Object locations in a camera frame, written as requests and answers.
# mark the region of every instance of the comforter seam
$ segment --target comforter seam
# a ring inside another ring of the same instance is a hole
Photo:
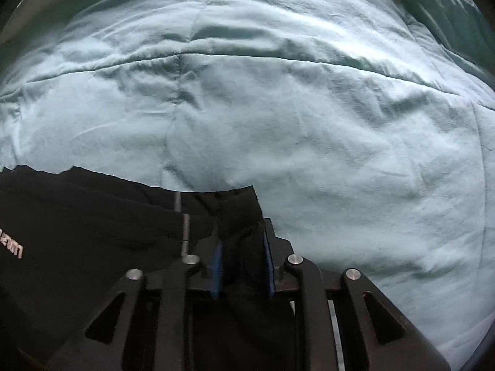
[[[414,18],[414,15],[411,15],[409,12],[406,11],[405,13],[406,13],[406,15],[409,15],[410,17]],[[407,23],[404,19],[403,19],[403,21],[405,23],[405,26],[407,26],[407,29],[409,29],[409,33],[411,34],[412,38],[414,39],[414,41],[416,42],[416,44],[419,46],[419,48],[421,49],[421,51],[423,52],[423,54],[426,57],[429,57],[428,54],[427,54],[427,52],[426,52],[426,50],[423,48],[423,46],[420,43],[418,43],[418,39],[416,39],[416,36],[414,36],[414,33],[412,32],[411,28],[409,27],[409,23]],[[429,60],[430,60],[430,63],[432,64],[433,68],[435,69],[435,71],[440,76],[440,78],[442,78],[447,83],[447,80],[444,78],[444,76],[442,75],[442,73],[440,72],[440,70],[438,69],[438,67],[435,65],[435,63],[433,62],[433,60],[431,58],[429,58]]]
[[[357,71],[363,71],[363,72],[366,72],[366,73],[372,73],[372,74],[376,74],[376,75],[381,75],[381,76],[383,76],[385,78],[388,78],[388,79],[395,79],[395,80],[398,80],[398,81],[414,83],[415,85],[419,85],[419,86],[423,86],[425,88],[433,89],[433,90],[435,90],[437,92],[440,92],[440,93],[445,93],[445,94],[453,95],[453,96],[461,96],[461,95],[456,94],[456,93],[445,92],[443,90],[434,88],[434,87],[429,86],[429,85],[424,85],[422,83],[416,83],[416,82],[411,81],[411,80],[408,80],[408,79],[396,78],[394,76],[385,75],[385,74],[381,74],[381,73],[378,73],[378,72],[375,72],[375,71],[370,71],[370,70],[363,70],[361,68],[356,68],[356,67],[353,67],[353,66],[348,66],[348,65],[343,65],[343,64],[327,63],[327,62],[324,62],[324,61],[311,61],[311,60],[289,59],[289,58],[284,58],[284,57],[249,56],[249,55],[242,55],[242,54],[207,54],[207,53],[199,53],[199,52],[177,52],[177,53],[174,53],[174,54],[170,54],[168,56],[154,57],[154,58],[148,58],[148,59],[143,59],[143,60],[134,60],[134,61],[124,62],[124,63],[113,64],[113,65],[110,65],[110,66],[103,66],[103,67],[96,68],[96,69],[93,69],[93,70],[69,71],[67,73],[58,74],[56,76],[49,77],[49,78],[36,79],[36,80],[28,81],[28,82],[24,83],[24,85],[26,85],[28,83],[35,83],[35,82],[41,82],[41,81],[45,81],[45,80],[55,79],[55,78],[58,78],[59,76],[62,76],[62,75],[70,75],[70,74],[78,74],[78,73],[89,73],[89,72],[93,72],[93,71],[98,71],[98,70],[104,70],[104,69],[112,68],[113,66],[120,66],[120,65],[124,65],[124,64],[133,64],[133,63],[140,63],[140,62],[147,62],[147,61],[153,61],[153,60],[163,60],[163,59],[171,58],[171,57],[174,57],[174,56],[184,56],[184,55],[190,55],[190,54],[198,54],[198,55],[212,56],[212,57],[214,57],[214,56],[219,56],[219,57],[224,56],[224,57],[251,57],[251,58],[260,58],[260,59],[267,58],[267,59],[279,59],[279,60],[287,60],[287,61],[296,61],[296,62],[300,62],[300,63],[324,64],[324,65],[329,65],[329,66],[344,66],[344,67],[351,68],[351,69],[354,69],[354,70],[357,70]],[[19,89],[20,89],[20,87],[17,88],[16,90],[13,90],[11,92],[4,93],[3,95],[0,95],[0,99],[6,98],[9,95],[13,95],[14,93],[18,92]]]
[[[21,121],[22,121],[22,116],[21,116],[21,104],[17,102],[17,107],[16,107],[16,119],[15,119],[15,124],[16,124],[16,130],[17,130],[17,141],[20,145],[21,142]],[[14,138],[12,137],[12,134],[10,135],[11,137],[11,144],[12,144],[12,156],[14,157],[15,165],[17,166],[19,164],[19,153],[16,151],[15,143],[14,143]]]
[[[484,178],[484,226],[483,226],[483,236],[481,238],[481,250],[480,250],[480,260],[478,263],[478,267],[476,269],[476,279],[478,280],[478,274],[480,272],[480,267],[481,267],[481,262],[483,260],[483,249],[484,249],[484,242],[486,239],[486,234],[487,234],[487,169],[484,163],[484,154],[483,154],[483,144],[481,143],[481,132],[480,132],[480,127],[478,124],[478,118],[476,117],[476,111],[474,110],[473,102],[469,101],[471,104],[471,109],[473,111],[473,116],[474,116],[474,121],[476,122],[476,129],[478,131],[478,140],[480,142],[480,153],[481,153],[481,165],[483,167],[483,178]]]
[[[206,0],[204,6],[201,7],[201,9],[197,13],[196,17],[192,20],[191,30],[189,31],[189,35],[187,36],[187,39],[186,39],[186,46],[191,41],[192,36],[194,34],[194,27],[195,27],[197,21],[199,20],[199,18],[201,16],[201,13],[206,9],[206,7],[208,6],[208,3],[209,2],[210,2],[210,0]],[[182,88],[182,85],[181,85],[181,80],[182,80],[182,57],[185,54],[184,48],[185,47],[183,47],[181,49],[180,53],[178,54],[179,70],[178,70],[178,74],[177,74],[177,78],[176,78],[176,81],[177,81],[177,93],[176,93],[176,96],[175,96],[175,99],[174,99],[175,107],[174,107],[174,113],[173,113],[173,116],[172,116],[172,120],[170,121],[170,126],[168,127],[167,133],[165,134],[165,149],[164,149],[164,154],[166,154],[167,151],[168,151],[169,135],[170,135],[170,132],[172,131],[172,127],[174,125],[175,119],[177,118],[177,110],[179,109],[179,105],[180,105],[180,95],[181,95],[181,88]]]

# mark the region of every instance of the black garment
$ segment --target black garment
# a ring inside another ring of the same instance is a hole
[[[291,370],[290,306],[259,294],[264,223],[252,187],[181,193],[178,205],[175,191],[26,166],[0,173],[0,366],[15,369],[15,348],[46,364],[128,269],[179,259],[184,214],[190,252],[215,225],[224,250],[224,298],[195,309],[197,370]]]

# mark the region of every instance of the bed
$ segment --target bed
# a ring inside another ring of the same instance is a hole
[[[0,44],[0,168],[254,185],[457,371],[495,318],[493,74],[471,0],[62,0]]]

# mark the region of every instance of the black cloth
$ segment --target black cloth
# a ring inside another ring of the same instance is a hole
[[[189,214],[190,252],[214,227],[223,242],[222,299],[195,308],[196,369],[293,369],[290,306],[260,294],[264,223],[252,186],[183,192],[180,202],[175,191],[82,168],[4,169],[0,367],[25,369],[19,351],[46,364],[128,269],[157,271],[179,259]]]

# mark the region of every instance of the black plastic bracket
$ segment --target black plastic bracket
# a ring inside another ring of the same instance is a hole
[[[346,371],[450,370],[435,347],[363,273],[323,271],[306,258],[296,258],[291,244],[275,236],[271,221],[265,223],[267,300],[295,303],[296,370],[340,371],[329,300],[335,307]],[[128,352],[134,351],[140,369],[146,371],[194,370],[192,302],[221,299],[221,258],[222,245],[214,233],[196,245],[194,255],[164,271],[128,272],[50,359],[49,369],[125,371]]]

